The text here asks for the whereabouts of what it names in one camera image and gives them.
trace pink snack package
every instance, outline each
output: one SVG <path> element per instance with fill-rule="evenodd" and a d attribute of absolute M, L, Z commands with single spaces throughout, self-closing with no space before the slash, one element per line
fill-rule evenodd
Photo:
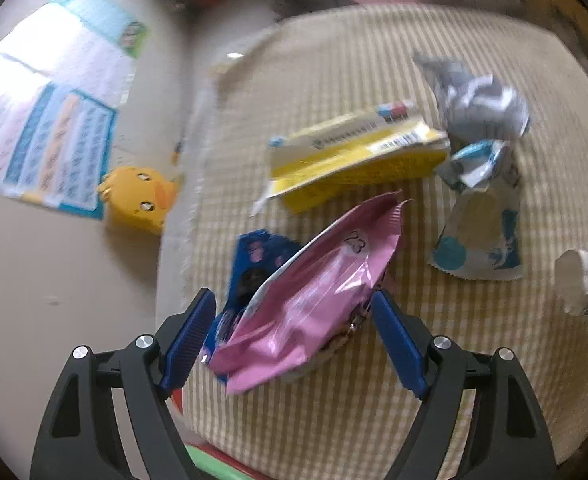
<path fill-rule="evenodd" d="M 401 237 L 398 192 L 348 211 L 256 291 L 208 363 L 238 394 L 308 361 L 369 301 Z"/>

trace metal screw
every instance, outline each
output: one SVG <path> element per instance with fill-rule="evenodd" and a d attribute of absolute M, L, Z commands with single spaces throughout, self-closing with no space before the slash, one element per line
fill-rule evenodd
<path fill-rule="evenodd" d="M 136 346 L 138 348 L 149 348 L 154 343 L 154 338 L 150 335 L 141 335 L 136 339 Z"/>
<path fill-rule="evenodd" d="M 434 338 L 434 346 L 436 346 L 436 348 L 440 348 L 441 350 L 447 350 L 450 346 L 452 346 L 452 341 L 447 339 L 445 336 L 437 335 Z"/>
<path fill-rule="evenodd" d="M 498 355 L 504 361 L 511 361 L 514 359 L 514 352 L 512 352 L 509 348 L 501 348 L 498 351 Z"/>
<path fill-rule="evenodd" d="M 87 348 L 87 346 L 77 346 L 76 348 L 74 348 L 74 352 L 72 352 L 72 355 L 74 356 L 74 359 L 82 359 L 83 357 L 85 357 L 85 355 L 87 355 L 89 353 L 89 349 Z"/>

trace striped cloth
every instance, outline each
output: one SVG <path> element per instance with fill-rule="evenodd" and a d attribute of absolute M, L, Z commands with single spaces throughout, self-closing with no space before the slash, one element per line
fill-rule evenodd
<path fill-rule="evenodd" d="M 466 282 L 427 264 L 455 202 L 437 178 L 355 187 L 297 216 L 270 202 L 250 217 L 274 135 L 406 98 L 439 125 L 433 95 L 411 61 L 414 50 L 458 57 L 476 75 L 494 72 L 530 103 L 532 127 L 517 150 L 522 280 Z M 588 78 L 556 37 L 493 14 L 439 7 L 345 7 L 293 18 L 221 81 L 219 125 L 206 156 L 193 257 L 185 262 L 187 299 L 208 286 L 224 305 L 237 235 L 268 228 L 305 243 L 362 200 L 402 187 L 413 202 L 405 208 L 404 247 L 389 269 L 398 303 L 462 348 L 513 348 L 557 460 L 577 449 L 588 433 L 588 325 L 562 313 L 552 263 L 567 248 L 588 248 Z M 442 478 L 455 473 L 472 399 L 472 392 L 464 396 Z M 292 384 L 274 380 L 226 397 L 197 365 L 186 386 L 186 416 L 197 433 L 283 480 L 383 478 L 418 405 L 402 389 L 372 323 Z"/>

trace black object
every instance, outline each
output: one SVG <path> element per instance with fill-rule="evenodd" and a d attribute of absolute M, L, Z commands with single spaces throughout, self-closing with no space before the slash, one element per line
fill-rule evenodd
<path fill-rule="evenodd" d="M 156 336 L 125 349 L 94 355 L 79 347 L 70 356 L 49 400 L 38 433 L 30 480 L 133 479 L 126 464 L 111 397 L 123 388 L 134 434 L 152 480 L 198 480 L 159 387 L 163 356 L 189 314 L 213 298 L 202 289 L 184 314 L 165 320 Z M 396 323 L 411 347 L 411 370 L 424 396 L 385 480 L 434 480 L 450 444 L 464 389 L 476 390 L 468 440 L 454 480 L 552 480 L 556 463 L 540 407 L 525 372 L 506 348 L 494 355 L 460 349 L 433 337 L 423 322 L 403 314 L 385 291 L 372 299 L 374 321 L 388 351 L 396 344 L 383 324 Z M 140 340 L 146 337 L 140 348 Z M 78 357 L 80 351 L 85 355 Z M 399 376 L 411 381 L 410 368 Z"/>

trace beige fabric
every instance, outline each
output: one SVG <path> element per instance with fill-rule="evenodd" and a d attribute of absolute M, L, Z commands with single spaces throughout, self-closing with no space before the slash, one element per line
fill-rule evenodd
<path fill-rule="evenodd" d="M 356 107 L 414 99 L 439 123 L 431 91 L 411 62 L 415 49 L 465 60 L 522 92 L 532 127 L 520 143 L 524 176 L 519 222 L 525 276 L 465 282 L 428 266 L 455 195 L 436 178 L 355 188 L 289 216 L 271 202 L 256 218 L 267 140 Z M 562 314 L 552 263 L 588 248 L 588 79 L 554 36 L 514 20 L 437 7 L 348 7 L 285 22 L 279 36 L 229 75 L 209 152 L 193 231 L 187 294 L 208 286 L 226 300 L 235 238 L 269 228 L 306 242 L 349 208 L 402 187 L 403 249 L 391 264 L 394 295 L 433 333 L 466 349 L 509 346 L 528 373 L 549 424 L 557 460 L 588 433 L 588 325 Z M 461 419 L 471 413 L 465 398 Z M 402 389 L 372 323 L 329 363 L 293 384 L 275 380 L 237 397 L 202 365 L 187 383 L 195 431 L 276 479 L 381 479 L 410 428 L 418 402 Z M 455 473 L 466 425 L 459 424 L 441 472 Z"/>

